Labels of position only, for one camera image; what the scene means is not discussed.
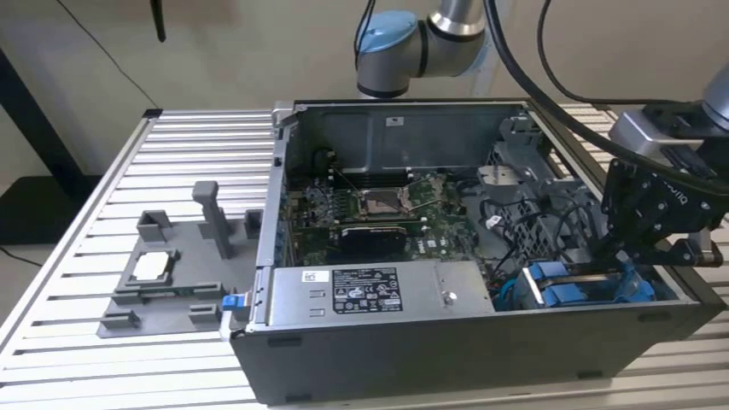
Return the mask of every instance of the blue drive bracket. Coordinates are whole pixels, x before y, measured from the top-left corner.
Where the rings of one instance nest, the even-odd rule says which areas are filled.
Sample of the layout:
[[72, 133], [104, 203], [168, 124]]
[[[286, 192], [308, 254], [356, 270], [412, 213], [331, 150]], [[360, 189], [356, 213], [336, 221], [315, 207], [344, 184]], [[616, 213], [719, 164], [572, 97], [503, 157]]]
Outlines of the blue drive bracket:
[[[548, 278], [570, 276], [568, 268], [562, 262], [542, 262], [530, 267], [530, 273], [536, 282]], [[556, 284], [543, 290], [546, 306], [554, 308], [567, 304], [587, 302], [587, 296], [576, 284]]]

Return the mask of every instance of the cable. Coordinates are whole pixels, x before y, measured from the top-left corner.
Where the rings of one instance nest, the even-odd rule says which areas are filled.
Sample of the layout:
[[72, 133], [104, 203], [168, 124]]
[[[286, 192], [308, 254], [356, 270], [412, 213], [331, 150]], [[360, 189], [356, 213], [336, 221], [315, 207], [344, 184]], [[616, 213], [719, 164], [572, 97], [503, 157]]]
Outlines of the cable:
[[615, 157], [624, 161], [631, 162], [639, 167], [643, 167], [647, 171], [662, 175], [668, 181], [679, 183], [684, 186], [690, 186], [694, 190], [700, 191], [703, 194], [712, 196], [712, 199], [729, 200], [729, 189], [726, 185], [712, 183], [703, 179], [699, 179], [676, 169], [662, 165], [659, 162], [648, 159], [646, 156], [636, 154], [632, 150], [627, 149], [618, 143], [604, 138], [598, 132], [595, 132], [586, 124], [578, 121], [572, 115], [560, 107], [554, 99], [539, 88], [538, 84], [532, 81], [516, 59], [514, 58], [512, 51], [506, 41], [504, 29], [502, 27], [502, 21], [499, 19], [499, 11], [496, 0], [483, 0], [484, 7], [487, 9], [487, 19], [490, 22], [491, 37], [494, 39], [495, 48], [498, 49], [499, 56], [504, 62], [514, 80], [520, 87], [527, 91], [535, 103], [542, 106], [544, 111], [570, 129], [575, 134], [584, 138], [584, 140], [594, 144], [598, 148], [607, 151]]
[[583, 97], [575, 94], [572, 91], [570, 91], [566, 86], [562, 84], [562, 82], [558, 80], [558, 76], [555, 75], [555, 72], [552, 71], [552, 67], [550, 65], [550, 61], [547, 60], [547, 53], [546, 53], [546, 19], [547, 19], [547, 12], [550, 11], [550, 6], [552, 5], [552, 0], [546, 0], [546, 4], [543, 5], [543, 11], [539, 15], [539, 23], [538, 23], [538, 51], [539, 51], [539, 60], [543, 63], [543, 68], [546, 69], [547, 77], [550, 77], [550, 80], [552, 81], [552, 84], [560, 90], [560, 92], [574, 100], [582, 102], [582, 103], [590, 103], [590, 104], [607, 104], [607, 105], [630, 105], [630, 104], [670, 104], [670, 103], [678, 103], [672, 100], [662, 100], [662, 99], [654, 99], [654, 98], [635, 98], [635, 99], [615, 99], [615, 98], [590, 98]]
[[94, 34], [91, 34], [90, 30], [87, 29], [87, 27], [83, 26], [82, 22], [79, 21], [79, 19], [76, 19], [76, 16], [75, 14], [71, 12], [71, 10], [68, 9], [67, 5], [64, 4], [64, 2], [62, 0], [56, 0], [56, 3], [60, 5], [60, 7], [63, 7], [63, 9], [67, 11], [68, 15], [71, 16], [71, 18], [74, 19], [76, 25], [82, 28], [82, 30], [88, 34], [90, 38], [94, 40], [94, 42], [96, 43], [96, 45], [99, 46], [99, 48], [102, 49], [102, 51], [104, 51], [104, 54], [107, 57], [110, 57], [110, 60], [112, 61], [112, 64], [116, 66], [116, 69], [119, 70], [119, 72], [122, 73], [122, 75], [130, 80], [130, 82], [134, 84], [134, 86], [138, 88], [139, 92], [142, 92], [146, 97], [147, 97], [147, 100], [150, 100], [150, 103], [154, 105], [155, 108], [159, 108], [160, 106], [158, 105], [158, 103], [155, 102], [155, 100], [150, 97], [150, 94], [147, 94], [146, 90], [142, 88], [142, 86], [138, 84], [138, 82], [130, 77], [130, 75], [124, 72], [124, 70], [122, 69], [122, 66], [119, 65], [119, 62], [116, 62], [115, 58], [112, 57], [112, 55], [110, 54], [110, 52], [107, 51], [107, 49], [104, 48], [104, 46], [102, 45], [102, 43], [99, 42], [99, 40], [96, 40], [96, 37], [94, 37]]
[[558, 244], [558, 237], [560, 236], [560, 232], [562, 232], [562, 226], [563, 225], [568, 225], [570, 227], [570, 231], [572, 232], [572, 234], [575, 235], [576, 233], [580, 234], [580, 236], [583, 237], [583, 240], [586, 241], [586, 243], [588, 243], [588, 237], [584, 235], [584, 232], [583, 230], [578, 230], [576, 226], [571, 225], [572, 222], [570, 221], [570, 215], [576, 212], [579, 209], [583, 209], [584, 210], [584, 214], [587, 215], [587, 218], [588, 218], [588, 226], [590, 226], [590, 229], [591, 229], [591, 234], [592, 234], [592, 237], [596, 238], [598, 237], [598, 227], [595, 225], [595, 219], [592, 218], [592, 214], [591, 214], [591, 210], [587, 208], [586, 205], [576, 205], [575, 207], [572, 207], [571, 209], [568, 209], [564, 214], [562, 215], [560, 217], [560, 221], [558, 222], [558, 228], [555, 229], [555, 233], [554, 233], [554, 236], [552, 236], [552, 243], [555, 245], [555, 254], [564, 254], [564, 249], [560, 248], [560, 245]]
[[375, 11], [376, 3], [378, 0], [368, 0], [367, 6], [364, 7], [363, 18], [360, 19], [360, 24], [358, 25], [358, 31], [355, 32], [355, 42], [352, 44], [355, 50], [355, 68], [358, 68], [358, 63], [360, 60], [360, 50], [363, 48], [363, 41], [366, 41], [367, 28], [370, 27], [370, 21], [372, 19], [372, 12]]
[[26, 258], [22, 258], [21, 256], [17, 256], [11, 253], [11, 251], [9, 251], [9, 249], [6, 249], [3, 246], [0, 246], [0, 252], [3, 252], [6, 255], [9, 255], [10, 257], [13, 257], [15, 260], [18, 261], [23, 261], [26, 263], [30, 263], [31, 265], [37, 266], [37, 267], [43, 267], [43, 264], [38, 263], [38, 262], [34, 262], [33, 260], [30, 259], [26, 259]]

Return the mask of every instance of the blue latch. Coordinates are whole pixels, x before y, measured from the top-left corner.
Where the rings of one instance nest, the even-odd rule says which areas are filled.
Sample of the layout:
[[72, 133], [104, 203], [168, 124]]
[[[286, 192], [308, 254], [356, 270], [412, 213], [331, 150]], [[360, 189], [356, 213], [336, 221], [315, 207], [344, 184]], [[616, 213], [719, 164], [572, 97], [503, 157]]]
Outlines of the blue latch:
[[247, 307], [246, 295], [227, 295], [222, 303], [223, 310], [243, 310]]

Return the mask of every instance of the table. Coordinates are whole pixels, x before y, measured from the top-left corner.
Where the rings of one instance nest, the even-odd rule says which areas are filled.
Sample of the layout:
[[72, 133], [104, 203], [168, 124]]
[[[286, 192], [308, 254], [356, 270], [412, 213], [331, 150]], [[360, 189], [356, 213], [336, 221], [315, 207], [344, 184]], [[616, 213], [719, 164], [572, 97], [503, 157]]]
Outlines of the table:
[[[582, 104], [564, 107], [607, 135], [616, 119], [612, 112]], [[262, 208], [272, 145], [270, 110], [166, 110], [159, 119], [142, 121], [0, 328], [3, 410], [263, 408], [218, 332], [100, 339], [96, 330], [138, 240], [140, 212], [164, 208], [172, 220], [202, 220], [200, 205], [191, 199], [199, 179], [215, 179], [222, 185], [219, 200], [230, 217]], [[584, 145], [607, 168], [611, 155]], [[718, 230], [715, 239], [729, 250], [729, 230]], [[729, 266], [699, 272], [729, 302]], [[656, 345], [612, 380], [391, 397], [327, 407], [719, 410], [729, 408], [727, 403], [729, 311], [688, 340]]]

